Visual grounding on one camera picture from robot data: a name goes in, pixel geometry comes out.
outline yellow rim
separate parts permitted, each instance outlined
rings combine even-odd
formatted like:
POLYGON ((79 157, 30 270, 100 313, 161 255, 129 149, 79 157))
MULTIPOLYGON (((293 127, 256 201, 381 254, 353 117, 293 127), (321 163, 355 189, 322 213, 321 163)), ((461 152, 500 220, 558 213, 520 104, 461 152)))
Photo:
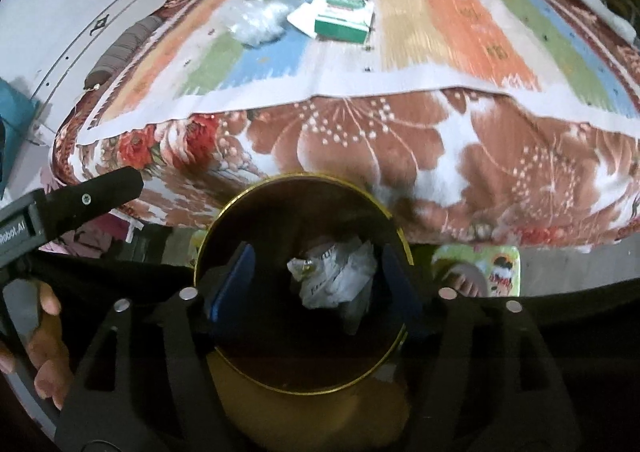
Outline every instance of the yellow rim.
MULTIPOLYGON (((362 190, 360 187, 357 187, 356 185, 353 185, 352 183, 349 183, 348 181, 344 181, 344 180, 342 180, 340 178, 336 178, 336 177, 333 177, 333 176, 328 176, 328 175, 325 175, 325 174, 311 173, 311 172, 309 172, 309 173, 296 172, 296 173, 292 173, 292 174, 281 174, 281 175, 278 175, 278 176, 269 177, 269 178, 267 178, 267 179, 265 179, 263 181, 259 181, 258 183, 254 183, 253 185, 251 185, 250 187, 246 188, 241 193, 236 195, 235 198, 233 198, 231 201, 229 201, 229 203, 227 203, 223 207, 223 209, 220 211, 220 214, 218 215, 216 220, 209 226, 209 228, 207 229, 207 234, 205 235, 205 238, 202 241, 202 244, 201 244, 200 248, 198 249, 198 257, 196 259, 196 266, 195 266, 195 269, 194 269, 194 272, 193 272, 193 284, 194 284, 194 286, 197 286, 198 278, 200 276, 200 261, 201 261, 201 257, 202 257, 202 249, 204 249, 207 246, 207 243, 209 242, 209 237, 213 233, 213 230, 214 230, 216 224, 220 222, 220 220, 229 211, 229 209, 231 209, 231 207, 238 200, 240 200, 240 198, 242 198, 246 194, 249 194, 251 191, 255 190, 256 188, 261 187, 263 185, 267 185, 268 183, 273 183, 274 181, 280 181, 280 180, 284 180, 284 179, 288 179, 288 178, 292 178, 292 177, 316 177, 316 178, 319 178, 319 179, 324 179, 325 181, 332 181, 334 183, 338 183, 339 185, 344 185, 345 187, 351 188, 351 190, 354 190, 357 193, 359 193, 362 196, 364 196, 365 198, 367 198, 370 202, 372 202, 375 206, 377 206, 378 209, 380 209, 380 212, 382 212, 386 216, 387 219, 391 219, 392 218, 391 212, 389 212, 389 210, 387 210, 386 207, 382 203, 380 203, 380 201, 376 200, 376 198, 373 197, 369 192, 367 192, 366 190, 362 190)), ((398 234, 398 237, 400 238, 400 242, 402 243, 402 247, 404 248, 404 253, 406 254, 406 258, 407 258, 409 264, 411 266, 413 266, 414 265, 414 258, 413 258, 413 255, 411 255, 411 249, 409 248, 409 242, 404 237, 404 232, 402 231, 401 228, 398 227, 396 229, 396 233, 398 234)), ((251 382, 254 382, 254 384, 260 385, 260 387, 267 388, 267 389, 272 390, 274 392, 280 392, 282 394, 294 394, 296 396, 315 396, 317 394, 329 394, 331 392, 337 392, 338 390, 343 390, 344 388, 351 387, 351 386, 357 384, 359 381, 364 380, 364 378, 366 378, 367 376, 372 374, 384 362, 386 362, 386 360, 389 358, 389 356, 391 356, 391 354, 404 341, 405 338, 406 338, 406 329, 405 329, 405 327, 403 325, 400 328, 400 331, 398 333, 398 337, 396 337, 396 340, 394 340, 394 342, 391 344, 391 347, 389 347, 389 349, 382 356, 382 358, 380 358, 380 360, 372 368, 370 368, 369 371, 367 371, 364 374, 360 375, 358 378, 352 380, 351 382, 348 382, 347 384, 337 385, 336 387, 325 388, 323 390, 310 390, 310 391, 303 391, 303 392, 299 392, 299 391, 295 391, 295 390, 284 390, 284 389, 281 389, 281 388, 273 387, 271 385, 263 384, 262 382, 259 382, 255 378, 250 377, 248 374, 246 374, 245 372, 243 372, 240 369, 238 369, 231 362, 231 360, 229 360, 229 358, 227 358, 225 356, 225 353, 223 353, 222 350, 219 347, 216 347, 216 352, 218 352, 220 357, 235 372, 237 372, 241 376, 244 376, 244 378, 246 378, 247 380, 250 380, 251 382)))

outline blue stripe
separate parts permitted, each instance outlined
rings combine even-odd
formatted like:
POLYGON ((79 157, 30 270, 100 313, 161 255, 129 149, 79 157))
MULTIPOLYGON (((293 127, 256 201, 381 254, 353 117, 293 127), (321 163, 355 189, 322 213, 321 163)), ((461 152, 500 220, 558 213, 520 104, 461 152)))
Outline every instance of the blue stripe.
POLYGON ((631 98, 618 78, 580 35, 560 16, 545 0, 529 0, 543 16, 547 17, 558 32, 574 47, 575 51, 582 55, 587 66, 598 76, 609 100, 615 110, 627 118, 640 117, 631 98))
POLYGON ((295 75, 311 39, 291 25, 287 25, 286 29, 284 36, 276 42, 245 49, 218 89, 240 86, 254 80, 295 75))

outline green and white box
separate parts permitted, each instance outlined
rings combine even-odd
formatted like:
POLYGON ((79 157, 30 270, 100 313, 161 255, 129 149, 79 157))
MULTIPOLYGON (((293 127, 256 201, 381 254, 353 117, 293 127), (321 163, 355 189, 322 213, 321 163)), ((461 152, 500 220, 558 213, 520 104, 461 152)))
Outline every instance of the green and white box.
POLYGON ((373 20, 374 5, 367 0, 313 0, 314 30, 319 36, 341 41, 366 41, 373 20))

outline green stripe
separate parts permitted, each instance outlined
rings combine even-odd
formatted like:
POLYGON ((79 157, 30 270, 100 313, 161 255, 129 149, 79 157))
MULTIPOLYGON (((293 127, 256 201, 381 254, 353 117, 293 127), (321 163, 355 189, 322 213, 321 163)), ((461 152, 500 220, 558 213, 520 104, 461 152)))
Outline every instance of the green stripe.
POLYGON ((526 25, 546 48, 562 71, 575 95, 588 104, 613 111, 606 89, 598 76, 575 51, 571 41, 558 32, 552 22, 529 0, 502 0, 504 5, 526 25))
POLYGON ((218 36, 206 49, 197 68, 191 71, 178 96, 204 95, 213 91, 225 80, 242 52, 244 47, 229 32, 218 36))

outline floor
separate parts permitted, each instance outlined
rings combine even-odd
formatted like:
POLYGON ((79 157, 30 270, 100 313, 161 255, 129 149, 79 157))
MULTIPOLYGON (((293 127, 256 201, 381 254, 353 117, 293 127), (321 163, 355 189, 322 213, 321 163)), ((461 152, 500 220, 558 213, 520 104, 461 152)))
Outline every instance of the floor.
MULTIPOLYGON (((146 16, 164 0, 135 0, 127 8, 133 18, 130 23, 146 16)), ((41 100, 48 99, 51 86, 47 88, 47 77, 59 71, 63 78, 72 76, 75 80, 62 87, 62 95, 47 110, 40 120, 49 134, 55 132, 60 122, 75 103, 75 97, 82 92, 82 79, 67 73, 60 66, 65 54, 82 41, 82 34, 88 25, 100 17, 110 6, 119 6, 122 0, 2 0, 0 2, 0 75, 15 84, 28 95, 41 100)), ((97 41, 110 44, 111 36, 117 35, 114 26, 100 34, 97 41)), ((78 60, 76 67, 82 74, 93 65, 93 56, 78 60)), ((12 176, 8 197, 15 199, 28 190, 39 186, 38 169, 47 161, 49 148, 26 145, 20 155, 12 176)), ((188 247, 188 231, 174 231, 165 248, 166 262, 178 264, 184 259, 188 247)), ((137 248, 136 252, 145 253, 137 248)), ((640 235, 622 241, 613 247, 595 249, 590 254, 576 251, 522 251, 522 292, 524 295, 544 295, 593 288, 624 279, 640 277, 640 235)))

